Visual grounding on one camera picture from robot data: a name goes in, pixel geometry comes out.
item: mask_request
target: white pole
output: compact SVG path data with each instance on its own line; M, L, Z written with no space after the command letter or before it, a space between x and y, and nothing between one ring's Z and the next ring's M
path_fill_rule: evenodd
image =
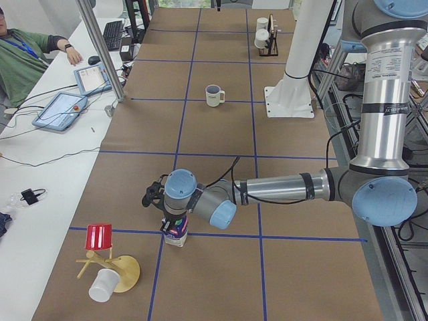
M307 75L333 1L303 0L284 77L276 87L265 87L268 117L314 117Z

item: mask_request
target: tablet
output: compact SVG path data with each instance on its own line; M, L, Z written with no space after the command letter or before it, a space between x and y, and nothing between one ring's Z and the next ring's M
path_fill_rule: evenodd
M106 68L102 62L74 70L74 76L81 95L90 96L112 89L110 80L107 78Z
M41 129L64 131L85 109L88 97L59 92L33 120L34 126Z

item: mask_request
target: blue joint cap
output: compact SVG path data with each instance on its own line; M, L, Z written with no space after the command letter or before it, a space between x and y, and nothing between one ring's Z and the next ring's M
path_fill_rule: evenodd
M236 204L227 199L215 209L209 220L209 224L219 229L227 229L235 216L235 212Z
M374 0L383 13L397 19L416 19L428 14L427 0Z
M165 193L172 199L185 199L193 194L196 178L187 169L176 169L165 183Z
M340 40L340 44L342 46L342 51L343 52L348 52L348 53L364 53L367 52L367 49L365 48L365 46L362 45L361 42L357 42L357 41L348 41L348 40Z
M364 184L352 199L354 214L376 226L394 226L408 219L416 209L412 185L400 177L380 177Z

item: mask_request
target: white desk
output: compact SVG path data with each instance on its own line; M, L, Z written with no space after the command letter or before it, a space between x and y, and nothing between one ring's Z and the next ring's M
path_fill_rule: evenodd
M112 19L99 19L101 30ZM60 52L29 96L76 83L73 71L87 65L97 55L83 22L70 37L84 61L71 66ZM116 69L122 65L118 51L111 52ZM74 88L70 92L78 93ZM34 98L28 104L45 106L53 95ZM115 101L113 91L99 97L65 133L36 130L15 138L0 140L0 152L14 160L38 164L64 154L100 146L110 118L104 107ZM35 114L20 116L16 128L6 128L0 137L34 129ZM8 232L0 238L0 320L31 320L43 294L62 242L74 215L97 152L85 152L40 167L18 165L0 158L0 209L13 193L28 188L46 189L44 199L28 208L9 213L13 217Z

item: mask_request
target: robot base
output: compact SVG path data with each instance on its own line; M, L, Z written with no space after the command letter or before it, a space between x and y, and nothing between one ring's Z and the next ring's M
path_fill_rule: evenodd
M282 85L284 80L280 80L276 87L264 89L267 117L313 118L315 115L312 110L309 85L299 84L294 89L282 88Z

